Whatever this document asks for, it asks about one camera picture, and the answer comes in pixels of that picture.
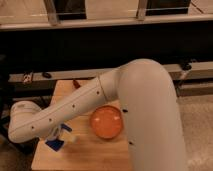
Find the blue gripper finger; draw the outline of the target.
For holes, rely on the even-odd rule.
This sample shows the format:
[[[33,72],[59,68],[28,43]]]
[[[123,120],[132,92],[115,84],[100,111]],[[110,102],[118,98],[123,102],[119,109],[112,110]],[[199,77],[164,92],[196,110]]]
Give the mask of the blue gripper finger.
[[[68,132],[71,132],[72,131],[72,128],[67,126],[66,124],[61,124],[61,128],[68,131]]]
[[[59,151],[62,148],[64,142],[56,139],[53,141],[46,141],[45,144],[49,146],[51,149],[53,149],[54,151]]]

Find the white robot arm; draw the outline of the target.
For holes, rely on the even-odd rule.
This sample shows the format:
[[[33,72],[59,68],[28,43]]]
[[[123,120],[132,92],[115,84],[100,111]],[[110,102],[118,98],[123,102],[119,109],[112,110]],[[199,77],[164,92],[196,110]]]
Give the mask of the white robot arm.
[[[45,109],[31,101],[13,104],[8,137],[14,143],[54,140],[64,122],[114,100],[123,114],[134,171],[188,171],[173,80],[151,59],[136,59],[99,75]]]

